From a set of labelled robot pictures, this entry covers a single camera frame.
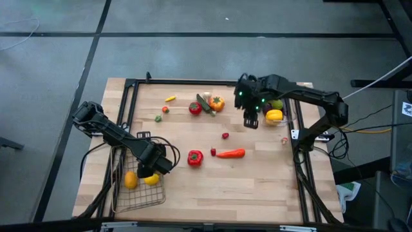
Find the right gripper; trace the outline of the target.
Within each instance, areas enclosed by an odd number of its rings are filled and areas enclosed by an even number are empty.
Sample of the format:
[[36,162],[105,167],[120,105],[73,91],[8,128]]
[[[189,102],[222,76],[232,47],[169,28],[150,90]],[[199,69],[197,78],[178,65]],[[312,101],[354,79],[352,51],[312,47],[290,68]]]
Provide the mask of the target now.
[[256,90],[257,78],[253,75],[243,73],[238,79],[234,89],[234,107],[239,110],[244,110],[243,125],[246,128],[258,128],[258,113],[261,111],[265,100],[259,98]]

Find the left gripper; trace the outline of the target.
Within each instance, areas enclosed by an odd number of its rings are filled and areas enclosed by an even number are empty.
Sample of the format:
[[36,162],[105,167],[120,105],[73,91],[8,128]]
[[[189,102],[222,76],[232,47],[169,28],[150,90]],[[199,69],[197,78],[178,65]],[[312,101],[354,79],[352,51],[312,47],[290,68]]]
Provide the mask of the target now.
[[168,174],[173,169],[173,163],[166,158],[166,147],[159,144],[148,144],[138,152],[137,159],[148,168],[138,168],[137,176],[140,179],[153,176],[152,169],[159,169],[163,175]]

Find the yellow bell pepper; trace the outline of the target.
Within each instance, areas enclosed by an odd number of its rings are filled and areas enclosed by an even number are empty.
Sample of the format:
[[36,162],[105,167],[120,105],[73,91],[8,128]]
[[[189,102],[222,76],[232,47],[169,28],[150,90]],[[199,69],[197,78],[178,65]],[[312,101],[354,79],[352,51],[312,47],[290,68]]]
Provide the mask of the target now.
[[283,120],[283,112],[281,110],[269,110],[265,115],[267,125],[277,126]]

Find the orange citrus fruit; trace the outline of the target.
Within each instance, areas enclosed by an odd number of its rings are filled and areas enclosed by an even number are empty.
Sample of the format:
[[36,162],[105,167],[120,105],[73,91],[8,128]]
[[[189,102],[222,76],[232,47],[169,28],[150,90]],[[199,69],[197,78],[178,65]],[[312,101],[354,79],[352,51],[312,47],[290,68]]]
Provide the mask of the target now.
[[124,177],[124,185],[127,189],[135,189],[138,185],[138,177],[134,171],[128,171]]

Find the orange tomato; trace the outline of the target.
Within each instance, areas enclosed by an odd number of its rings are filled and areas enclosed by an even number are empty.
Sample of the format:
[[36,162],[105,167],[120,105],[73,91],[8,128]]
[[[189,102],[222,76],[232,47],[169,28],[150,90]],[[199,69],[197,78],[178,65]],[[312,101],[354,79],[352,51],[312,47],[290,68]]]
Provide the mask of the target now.
[[225,100],[220,96],[211,97],[209,106],[216,112],[222,111],[225,107]]

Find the orange carrot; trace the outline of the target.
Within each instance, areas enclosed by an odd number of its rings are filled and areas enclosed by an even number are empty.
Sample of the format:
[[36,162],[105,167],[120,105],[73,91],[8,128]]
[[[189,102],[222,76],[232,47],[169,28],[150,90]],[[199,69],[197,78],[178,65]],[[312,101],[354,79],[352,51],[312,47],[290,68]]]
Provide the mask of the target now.
[[237,149],[237,150],[225,151],[225,152],[216,154],[216,156],[221,159],[240,159],[245,156],[245,150]]

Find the large red bell pepper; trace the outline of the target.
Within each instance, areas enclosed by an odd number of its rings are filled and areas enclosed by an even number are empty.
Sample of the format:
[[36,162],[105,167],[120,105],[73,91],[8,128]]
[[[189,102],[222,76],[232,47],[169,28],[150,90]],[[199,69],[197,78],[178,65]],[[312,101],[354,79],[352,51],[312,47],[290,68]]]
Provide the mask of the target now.
[[193,167],[201,166],[203,162],[203,153],[199,150],[191,150],[187,157],[187,163]]

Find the dark green cucumber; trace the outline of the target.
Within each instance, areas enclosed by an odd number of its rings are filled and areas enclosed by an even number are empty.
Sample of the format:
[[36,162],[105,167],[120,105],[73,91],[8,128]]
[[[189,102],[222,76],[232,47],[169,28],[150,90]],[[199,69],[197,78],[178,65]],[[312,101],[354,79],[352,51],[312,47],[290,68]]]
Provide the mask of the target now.
[[209,104],[203,99],[203,97],[199,94],[196,95],[196,100],[198,103],[201,105],[202,109],[206,112],[211,114],[212,113],[212,108],[209,106]]

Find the clear plastic container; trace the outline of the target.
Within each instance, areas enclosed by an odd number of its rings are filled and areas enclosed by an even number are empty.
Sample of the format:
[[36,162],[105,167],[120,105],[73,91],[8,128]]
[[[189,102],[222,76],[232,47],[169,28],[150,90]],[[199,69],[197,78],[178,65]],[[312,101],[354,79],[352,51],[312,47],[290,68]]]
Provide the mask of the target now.
[[[296,120],[297,115],[294,109],[292,108],[289,99],[280,99],[280,100],[283,101],[283,109],[281,110],[283,112],[283,120],[277,126],[286,126],[290,122],[294,122]],[[265,126],[271,126],[271,125],[266,124],[265,116],[262,113],[262,107],[266,103],[268,103],[268,101],[270,100],[263,99],[262,101],[263,101],[261,105],[262,122],[264,123]]]

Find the white green bag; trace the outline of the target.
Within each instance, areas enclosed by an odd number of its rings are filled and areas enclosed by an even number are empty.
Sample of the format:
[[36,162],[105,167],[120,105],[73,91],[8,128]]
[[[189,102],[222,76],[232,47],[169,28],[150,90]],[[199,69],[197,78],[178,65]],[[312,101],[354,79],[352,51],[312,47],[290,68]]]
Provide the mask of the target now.
[[342,213],[346,212],[346,203],[355,199],[360,188],[361,184],[358,182],[349,182],[336,185]]

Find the black floor object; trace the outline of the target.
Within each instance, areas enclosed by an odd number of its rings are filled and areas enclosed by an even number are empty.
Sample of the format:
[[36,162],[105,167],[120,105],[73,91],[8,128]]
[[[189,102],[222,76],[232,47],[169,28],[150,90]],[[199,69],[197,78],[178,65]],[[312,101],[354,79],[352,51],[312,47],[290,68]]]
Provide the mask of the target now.
[[22,144],[16,143],[3,137],[0,137],[0,147],[12,148],[15,150],[22,150],[24,148]]

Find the grey equipment box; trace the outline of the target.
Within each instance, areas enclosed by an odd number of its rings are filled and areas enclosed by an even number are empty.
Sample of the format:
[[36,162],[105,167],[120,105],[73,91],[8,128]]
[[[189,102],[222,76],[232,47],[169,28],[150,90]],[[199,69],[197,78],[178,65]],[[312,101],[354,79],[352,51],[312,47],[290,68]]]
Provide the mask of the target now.
[[392,174],[412,181],[412,97],[409,91],[396,90],[393,95],[391,130]]

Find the dark grey cabinet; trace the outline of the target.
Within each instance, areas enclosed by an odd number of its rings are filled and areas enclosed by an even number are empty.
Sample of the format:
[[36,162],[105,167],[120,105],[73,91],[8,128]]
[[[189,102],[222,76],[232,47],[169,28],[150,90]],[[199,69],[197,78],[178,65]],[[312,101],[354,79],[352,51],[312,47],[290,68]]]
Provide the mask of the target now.
[[391,175],[377,171],[375,174],[375,201],[372,226],[387,232],[412,232],[412,193],[398,187]]

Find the black diagonal frame strut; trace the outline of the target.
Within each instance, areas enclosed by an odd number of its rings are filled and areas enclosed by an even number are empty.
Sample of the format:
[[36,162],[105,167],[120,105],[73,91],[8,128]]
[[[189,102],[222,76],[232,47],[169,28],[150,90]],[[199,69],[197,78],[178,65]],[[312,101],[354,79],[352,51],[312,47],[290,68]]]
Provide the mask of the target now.
[[112,199],[109,207],[108,218],[114,219],[115,212],[117,208],[117,197],[120,190],[120,184],[123,176],[123,164],[124,164],[125,155],[120,155],[119,161],[117,162],[116,168],[113,171],[108,171],[105,174],[104,182],[102,189],[99,191],[97,196],[93,199],[91,204],[87,206],[85,211],[83,211],[76,218],[91,218],[94,212],[97,211],[97,218],[103,218],[103,212],[105,208],[106,198],[109,194],[109,191],[112,189]]
[[299,200],[301,201],[303,221],[309,222],[308,207],[306,205],[305,197],[305,193],[308,193],[310,200],[312,201],[312,209],[316,223],[322,224],[322,219],[324,218],[327,224],[341,225],[342,222],[332,215],[332,212],[326,207],[326,205],[323,203],[316,192],[309,153],[304,152],[303,160],[300,160],[299,150],[296,150],[293,152],[292,160],[294,162],[294,168],[297,177]]

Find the black aluminium table frame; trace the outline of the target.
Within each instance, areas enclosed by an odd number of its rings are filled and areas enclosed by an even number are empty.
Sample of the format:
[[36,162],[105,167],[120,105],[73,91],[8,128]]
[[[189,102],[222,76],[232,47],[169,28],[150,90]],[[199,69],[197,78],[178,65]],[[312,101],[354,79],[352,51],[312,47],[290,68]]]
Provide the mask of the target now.
[[[225,100],[216,116],[203,109],[189,112],[196,95],[210,92]],[[165,99],[176,99],[165,102]],[[169,113],[163,113],[167,106]],[[161,122],[155,122],[157,115]],[[297,128],[295,120],[286,126],[257,129],[243,125],[243,113],[234,107],[232,81],[158,79],[138,86],[131,133],[150,131],[167,139],[182,155],[177,167],[164,177],[163,204],[123,213],[117,220],[149,222],[211,222],[230,224],[302,224],[303,213],[292,160],[291,144],[281,139]],[[222,139],[223,133],[229,133]],[[244,149],[240,159],[211,155]],[[203,153],[199,167],[188,165],[191,150]]]

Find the black desk frame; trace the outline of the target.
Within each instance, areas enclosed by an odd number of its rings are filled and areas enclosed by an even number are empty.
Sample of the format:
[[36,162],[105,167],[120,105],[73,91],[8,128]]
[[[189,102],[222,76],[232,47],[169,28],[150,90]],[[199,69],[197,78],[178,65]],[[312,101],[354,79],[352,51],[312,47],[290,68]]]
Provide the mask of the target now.
[[384,14],[386,21],[391,28],[394,38],[401,46],[407,60],[401,63],[399,67],[396,67],[393,71],[390,71],[387,76],[382,77],[376,81],[353,79],[350,81],[353,88],[409,88],[412,89],[412,81],[405,81],[409,76],[412,76],[412,53],[409,51],[405,39],[401,35],[399,29],[395,24],[395,20],[391,16],[388,8],[384,4],[384,0],[359,0],[360,3],[377,3],[382,13]]

